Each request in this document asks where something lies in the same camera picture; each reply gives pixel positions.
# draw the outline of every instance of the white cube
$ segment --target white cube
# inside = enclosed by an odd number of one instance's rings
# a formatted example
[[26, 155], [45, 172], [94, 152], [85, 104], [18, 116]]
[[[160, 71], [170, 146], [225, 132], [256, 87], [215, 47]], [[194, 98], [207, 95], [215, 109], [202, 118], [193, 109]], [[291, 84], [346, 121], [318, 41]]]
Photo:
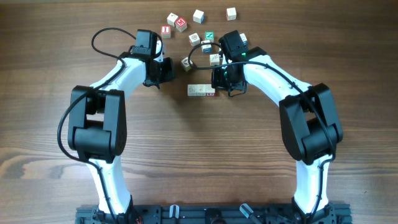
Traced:
[[229, 21], [236, 19], [236, 9], [234, 7], [226, 9], [226, 19]]
[[201, 24], [204, 20], [205, 20], [205, 13], [197, 9], [193, 14], [193, 21]]
[[176, 15], [174, 13], [170, 13], [170, 15], [167, 17], [168, 25], [175, 27], [175, 21], [177, 21], [177, 19], [178, 19], [178, 15]]
[[188, 63], [188, 57], [184, 58], [184, 59], [181, 61], [181, 66], [184, 68], [184, 70], [185, 70], [186, 72], [187, 72], [188, 70], [191, 69], [191, 66], [189, 66], [189, 63]]
[[197, 96], [198, 88], [197, 85], [188, 85], [188, 96]]
[[216, 90], [211, 87], [211, 84], [206, 84], [206, 96], [216, 96]]
[[[210, 43], [210, 40], [204, 40], [204, 41], [202, 41], [200, 43], [201, 44]], [[202, 45], [201, 46], [201, 51], [203, 53], [211, 53], [211, 45], [210, 44]]]
[[162, 38], [171, 38], [172, 31], [170, 26], [162, 26], [162, 31], [160, 32]]
[[181, 17], [181, 18], [177, 19], [177, 21], [175, 21], [175, 28], [176, 28], [178, 31], [182, 32], [182, 31], [184, 31], [187, 27], [188, 27], [188, 26], [187, 26], [187, 22], [185, 21], [184, 18]]
[[197, 96], [206, 96], [206, 84], [197, 84]]
[[241, 36], [241, 39], [242, 39], [242, 41], [243, 41], [243, 44], [244, 44], [244, 45], [247, 45], [247, 44], [248, 44], [248, 39], [246, 38], [246, 35], [240, 34], [240, 36]]
[[218, 54], [210, 55], [210, 66], [220, 65], [220, 56]]
[[189, 42], [191, 43], [192, 47], [200, 44], [200, 38], [197, 33], [194, 33], [192, 35], [189, 35]]

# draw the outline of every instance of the wooden table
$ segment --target wooden table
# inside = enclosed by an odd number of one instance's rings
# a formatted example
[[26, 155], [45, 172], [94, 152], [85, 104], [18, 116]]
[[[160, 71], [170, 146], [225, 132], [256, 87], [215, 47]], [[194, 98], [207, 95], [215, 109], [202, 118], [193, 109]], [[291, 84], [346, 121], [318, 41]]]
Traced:
[[[295, 161], [278, 107], [254, 86], [235, 98], [187, 97], [187, 84], [210, 83], [211, 75], [179, 65], [192, 49], [188, 35], [212, 30], [218, 39], [237, 29], [293, 76], [332, 89], [344, 140], [329, 199], [350, 203], [355, 223], [398, 222], [396, 1], [52, 2], [0, 6], [0, 223], [73, 223], [77, 207], [98, 203], [86, 165], [57, 146], [59, 119], [75, 85], [115, 65], [91, 48], [97, 30], [160, 32], [170, 12], [188, 21], [165, 40], [176, 78], [160, 91], [140, 86], [126, 105], [122, 160], [135, 204], [290, 202]], [[226, 21], [227, 7], [236, 7], [236, 21]], [[192, 21], [195, 9], [204, 24]], [[134, 41], [115, 31], [95, 44], [120, 54]], [[192, 59], [209, 63], [200, 51]]]

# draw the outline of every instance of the block with letters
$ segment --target block with letters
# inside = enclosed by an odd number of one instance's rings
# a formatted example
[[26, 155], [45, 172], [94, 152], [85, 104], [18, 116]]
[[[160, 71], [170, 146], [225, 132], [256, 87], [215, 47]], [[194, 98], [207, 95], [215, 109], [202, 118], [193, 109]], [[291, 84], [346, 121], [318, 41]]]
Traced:
[[205, 20], [205, 13], [197, 9], [193, 14], [193, 21], [201, 24], [203, 23], [204, 20]]
[[162, 38], [171, 38], [172, 31], [170, 26], [162, 26], [162, 31], [160, 32]]
[[[200, 43], [201, 44], [210, 43], [210, 40], [204, 40], [204, 41], [202, 41]], [[201, 46], [201, 51], [203, 53], [211, 53], [211, 45], [210, 44], [202, 45]]]
[[210, 66], [220, 65], [220, 56], [218, 54], [210, 55]]
[[206, 96], [206, 84], [197, 84], [197, 96]]
[[205, 40], [210, 40], [210, 42], [213, 43], [214, 42], [214, 32], [206, 31], [205, 32]]
[[236, 9], [234, 7], [226, 9], [226, 19], [228, 21], [236, 19]]
[[248, 44], [248, 39], [246, 38], [246, 35], [240, 34], [240, 36], [241, 36], [241, 39], [242, 39], [242, 41], [243, 41], [243, 44], [244, 44], [244, 45], [247, 45], [247, 44]]
[[175, 21], [175, 28], [178, 29], [178, 31], [182, 32], [187, 28], [187, 22], [184, 18], [180, 17]]
[[206, 84], [206, 96], [216, 96], [216, 90], [211, 87], [211, 84]]
[[175, 21], [177, 21], [178, 15], [174, 13], [170, 13], [170, 15], [167, 17], [167, 24], [170, 26], [175, 27]]
[[194, 33], [192, 35], [189, 35], [189, 42], [191, 43], [192, 47], [200, 44], [200, 38], [197, 33]]
[[197, 85], [188, 85], [188, 96], [197, 96], [198, 88]]
[[185, 70], [186, 72], [187, 72], [188, 70], [191, 69], [191, 66], [189, 66], [189, 63], [188, 63], [188, 57], [184, 58], [184, 59], [181, 61], [181, 66], [184, 68], [184, 70]]

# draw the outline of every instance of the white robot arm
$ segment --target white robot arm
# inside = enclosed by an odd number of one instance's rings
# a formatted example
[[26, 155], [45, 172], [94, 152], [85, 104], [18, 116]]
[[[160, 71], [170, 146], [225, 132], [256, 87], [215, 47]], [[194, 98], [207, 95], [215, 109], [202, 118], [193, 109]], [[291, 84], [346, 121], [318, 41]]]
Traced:
[[[311, 108], [306, 105], [303, 97], [310, 98], [316, 105], [316, 110], [322, 114], [321, 122], [326, 123], [332, 144], [335, 145], [341, 141], [343, 133], [330, 90], [324, 84], [311, 86], [294, 78], [277, 66], [260, 48], [248, 50], [237, 31], [224, 35], [220, 39], [220, 44], [223, 64], [221, 68], [213, 69], [213, 88], [229, 89], [229, 92], [246, 91], [245, 82], [247, 82], [258, 87], [280, 106], [282, 138], [289, 154], [296, 160], [297, 166], [295, 205], [303, 217], [312, 214], [314, 209], [317, 211], [324, 209], [328, 205], [326, 196], [328, 162], [334, 158], [327, 137], [316, 119], [306, 121], [304, 111]], [[228, 63], [241, 62], [241, 64], [227, 67], [227, 60]], [[317, 202], [319, 192], [322, 194]]]
[[[124, 101], [127, 101], [131, 93], [141, 84], [144, 84], [144, 86], [155, 85], [159, 87], [160, 83], [167, 82], [174, 77], [171, 59], [163, 58], [162, 41], [158, 40], [155, 42], [155, 46], [152, 44], [155, 37], [155, 33], [148, 30], [139, 30], [137, 33], [136, 45], [138, 42], [148, 42], [149, 44], [147, 46], [141, 44], [141, 48], [145, 48], [144, 51], [146, 52], [146, 50], [152, 51], [151, 47], [156, 47], [154, 54], [152, 54], [152, 56], [141, 55], [139, 49], [137, 49], [138, 47], [135, 46], [132, 47], [132, 53], [123, 53], [125, 67], [120, 74], [114, 77], [108, 85], [100, 88], [96, 95], [89, 96], [86, 99], [86, 103], [78, 103], [70, 113], [69, 128], [70, 130], [74, 130], [74, 132], [70, 131], [68, 135], [70, 147], [78, 151], [80, 159], [89, 160], [100, 167], [102, 171], [104, 183], [101, 183], [101, 178], [97, 169], [92, 165], [87, 165], [93, 175], [99, 195], [98, 208], [104, 214], [109, 214], [111, 212], [109, 211], [109, 206], [104, 196], [103, 186], [106, 187], [110, 208], [113, 210], [113, 214], [127, 213], [129, 206], [131, 206], [131, 196], [124, 181], [120, 156], [126, 143]], [[118, 60], [116, 66], [100, 81], [93, 83], [90, 87], [76, 87], [75, 89], [77, 92], [72, 92], [71, 101], [85, 89], [101, 86], [104, 82], [113, 77], [115, 73], [120, 71], [122, 66], [122, 61]], [[82, 113], [78, 112], [80, 108], [79, 105], [85, 107]], [[86, 114], [90, 113], [91, 107], [94, 108], [92, 113], [104, 113], [103, 123], [87, 120]], [[118, 112], [118, 114], [114, 114], [116, 117], [109, 116], [109, 114], [112, 115], [114, 111]], [[76, 124], [76, 120], [84, 121], [84, 124]], [[105, 126], [109, 127], [109, 123], [116, 123], [115, 126], [113, 126], [113, 130], [112, 128], [105, 128]], [[102, 139], [111, 141], [110, 150], [102, 149], [104, 146], [99, 143]]]

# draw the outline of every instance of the black cable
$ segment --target black cable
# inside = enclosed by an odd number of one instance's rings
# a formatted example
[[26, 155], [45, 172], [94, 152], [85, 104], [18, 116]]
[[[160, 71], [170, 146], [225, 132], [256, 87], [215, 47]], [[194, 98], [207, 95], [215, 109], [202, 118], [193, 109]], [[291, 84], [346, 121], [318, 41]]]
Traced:
[[321, 126], [323, 132], [325, 133], [326, 136], [326, 140], [328, 141], [328, 145], [331, 149], [331, 159], [327, 159], [325, 161], [323, 161], [320, 165], [319, 165], [319, 169], [320, 169], [320, 178], [319, 178], [319, 189], [318, 189], [318, 195], [317, 195], [317, 201], [315, 203], [315, 206], [313, 208], [313, 211], [311, 212], [310, 217], [308, 218], [308, 222], [310, 223], [312, 221], [312, 219], [314, 218], [317, 210], [318, 210], [318, 206], [320, 203], [320, 200], [322, 199], [322, 187], [323, 187], [323, 167], [327, 162], [333, 162], [336, 158], [336, 149], [335, 146], [333, 145], [333, 142], [331, 140], [331, 137], [329, 135], [329, 132], [324, 124], [324, 122], [322, 121], [321, 116], [319, 115], [318, 110], [315, 108], [315, 106], [313, 105], [312, 101], [305, 95], [305, 93], [289, 78], [287, 78], [282, 72], [280, 72], [278, 69], [268, 65], [267, 63], [261, 63], [261, 62], [231, 62], [228, 64], [224, 64], [224, 65], [216, 65], [216, 66], [212, 66], [212, 67], [197, 67], [196, 65], [192, 65], [191, 61], [190, 61], [190, 57], [191, 54], [199, 47], [201, 47], [202, 45], [215, 45], [219, 48], [221, 48], [221, 46], [217, 43], [203, 43], [203, 44], [199, 44], [194, 46], [194, 48], [191, 50], [191, 52], [188, 54], [188, 63], [189, 65], [196, 70], [211, 70], [211, 69], [215, 69], [215, 68], [223, 68], [223, 67], [227, 67], [227, 66], [231, 66], [231, 65], [245, 65], [245, 64], [253, 64], [253, 65], [260, 65], [263, 66], [265, 68], [271, 69], [272, 71], [274, 71], [276, 74], [278, 74], [279, 76], [281, 76], [284, 80], [287, 81], [287, 83], [289, 85], [291, 85], [293, 88], [295, 88], [300, 95], [303, 97], [303, 99], [305, 100], [306, 104], [310, 107], [311, 111], [315, 114], [315, 116], [317, 117], [317, 120], [319, 122], [319, 125]]
[[107, 80], [106, 80], [104, 83], [102, 83], [100, 86], [97, 86], [97, 87], [95, 87], [95, 88], [93, 88], [93, 89], [88, 90], [87, 92], [85, 92], [84, 94], [82, 94], [81, 96], [79, 96], [74, 102], [72, 102], [72, 103], [69, 105], [69, 107], [67, 108], [67, 110], [66, 110], [66, 111], [64, 112], [64, 114], [62, 115], [61, 120], [60, 120], [60, 123], [59, 123], [59, 125], [58, 125], [58, 130], [57, 130], [57, 141], [58, 141], [58, 146], [59, 146], [59, 148], [61, 149], [61, 151], [62, 151], [67, 157], [69, 157], [70, 159], [73, 159], [74, 161], [78, 161], [78, 162], [83, 162], [83, 163], [85, 163], [85, 164], [89, 164], [89, 165], [93, 166], [93, 167], [97, 170], [97, 173], [98, 173], [99, 179], [100, 179], [100, 181], [101, 181], [101, 186], [102, 186], [102, 189], [103, 189], [103, 192], [104, 192], [104, 197], [105, 197], [106, 204], [107, 204], [107, 206], [108, 206], [109, 212], [110, 212], [110, 214], [111, 214], [111, 216], [112, 216], [113, 222], [118, 223], [118, 221], [117, 221], [117, 219], [116, 219], [116, 217], [115, 217], [115, 215], [114, 215], [114, 213], [113, 213], [113, 209], [112, 209], [111, 203], [110, 203], [110, 201], [109, 201], [110, 198], [109, 198], [108, 192], [107, 192], [107, 190], [106, 190], [105, 181], [104, 181], [104, 177], [103, 177], [103, 173], [102, 173], [102, 171], [101, 171], [101, 168], [100, 168], [99, 166], [97, 166], [97, 165], [96, 165], [95, 163], [93, 163], [93, 162], [90, 162], [90, 161], [83, 161], [83, 160], [81, 160], [81, 159], [79, 159], [79, 158], [77, 158], [77, 157], [72, 156], [71, 154], [69, 154], [69, 153], [67, 152], [67, 150], [64, 148], [64, 146], [63, 146], [63, 144], [62, 144], [62, 140], [61, 140], [62, 126], [63, 126], [63, 124], [64, 124], [64, 122], [65, 122], [65, 120], [66, 120], [68, 114], [71, 112], [71, 110], [72, 110], [82, 99], [84, 99], [84, 97], [88, 96], [90, 93], [96, 92], [96, 91], [98, 91], [100, 88], [102, 88], [102, 87], [104, 87], [104, 86], [106, 86], [106, 85], [109, 85], [109, 83], [110, 83], [113, 79], [115, 79], [115, 78], [126, 68], [126, 63], [125, 63], [125, 61], [124, 61], [121, 57], [118, 57], [118, 56], [115, 56], [115, 55], [112, 55], [112, 54], [109, 54], [109, 53], [100, 51], [100, 50], [98, 50], [98, 49], [94, 46], [95, 37], [96, 37], [98, 34], [104, 32], [104, 31], [107, 31], [107, 30], [118, 30], [118, 31], [121, 31], [121, 32], [123, 32], [123, 33], [125, 33], [125, 34], [131, 36], [133, 39], [136, 39], [136, 38], [135, 38], [132, 34], [130, 34], [129, 32], [127, 32], [127, 31], [125, 31], [125, 30], [122, 30], [122, 29], [120, 29], [120, 28], [115, 28], [115, 27], [110, 27], [110, 28], [101, 29], [100, 31], [98, 31], [98, 32], [93, 36], [93, 38], [92, 38], [92, 40], [91, 40], [91, 46], [92, 46], [92, 48], [93, 48], [95, 51], [97, 51], [98, 53], [100, 53], [100, 54], [103, 54], [103, 55], [106, 55], [106, 56], [109, 56], [109, 57], [116, 58], [116, 59], [120, 60], [120, 61], [122, 62], [122, 66], [120, 67], [120, 69], [119, 69], [111, 78], [107, 79]]

